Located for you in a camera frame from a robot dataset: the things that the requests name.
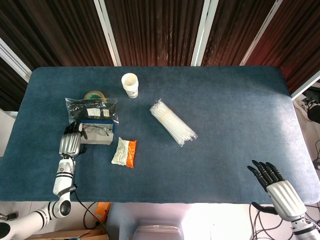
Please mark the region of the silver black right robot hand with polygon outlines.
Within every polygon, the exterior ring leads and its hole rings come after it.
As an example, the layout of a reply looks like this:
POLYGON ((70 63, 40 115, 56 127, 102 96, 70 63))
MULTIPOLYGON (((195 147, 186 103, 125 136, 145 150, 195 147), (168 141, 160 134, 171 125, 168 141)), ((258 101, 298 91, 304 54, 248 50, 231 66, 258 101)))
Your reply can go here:
POLYGON ((268 213, 279 215, 284 221, 294 222, 305 216, 307 208, 292 184, 270 162, 252 161, 247 168, 253 173, 263 190, 270 197, 273 210, 268 213))

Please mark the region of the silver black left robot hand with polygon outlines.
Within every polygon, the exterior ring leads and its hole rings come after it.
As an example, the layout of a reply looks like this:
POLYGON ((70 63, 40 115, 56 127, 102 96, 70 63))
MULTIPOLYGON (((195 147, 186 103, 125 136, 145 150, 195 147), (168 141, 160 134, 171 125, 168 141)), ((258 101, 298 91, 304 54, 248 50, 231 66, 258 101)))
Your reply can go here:
POLYGON ((79 122, 72 122, 64 129, 59 145, 59 155, 62 158, 76 158, 87 151, 87 146, 81 143, 81 139, 84 137, 87 140, 88 136, 84 130, 79 130, 80 125, 79 122))

